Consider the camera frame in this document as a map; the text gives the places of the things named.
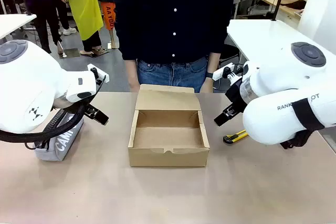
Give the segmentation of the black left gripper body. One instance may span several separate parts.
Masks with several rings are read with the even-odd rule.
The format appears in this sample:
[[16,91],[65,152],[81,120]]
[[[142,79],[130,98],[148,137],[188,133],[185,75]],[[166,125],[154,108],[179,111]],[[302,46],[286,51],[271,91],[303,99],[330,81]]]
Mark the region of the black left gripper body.
[[84,115],[89,106],[90,104],[85,101],[78,101],[72,105],[72,114]]

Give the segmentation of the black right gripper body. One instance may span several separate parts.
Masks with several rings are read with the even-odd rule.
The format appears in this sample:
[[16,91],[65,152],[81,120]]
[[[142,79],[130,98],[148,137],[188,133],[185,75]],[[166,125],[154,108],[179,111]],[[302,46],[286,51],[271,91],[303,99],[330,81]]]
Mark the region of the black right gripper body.
[[230,86],[230,88],[225,93],[225,95],[231,102],[231,105],[226,108],[226,111],[228,113],[243,113],[245,107],[247,106],[246,102],[242,99],[242,96],[240,95],[241,84],[242,80],[237,80]]

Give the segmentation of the person's left hand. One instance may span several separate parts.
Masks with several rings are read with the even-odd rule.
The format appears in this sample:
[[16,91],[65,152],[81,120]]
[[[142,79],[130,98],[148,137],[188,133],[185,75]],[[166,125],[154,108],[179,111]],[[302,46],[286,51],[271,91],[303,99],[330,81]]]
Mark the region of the person's left hand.
[[213,79],[206,77],[199,92],[213,93]]

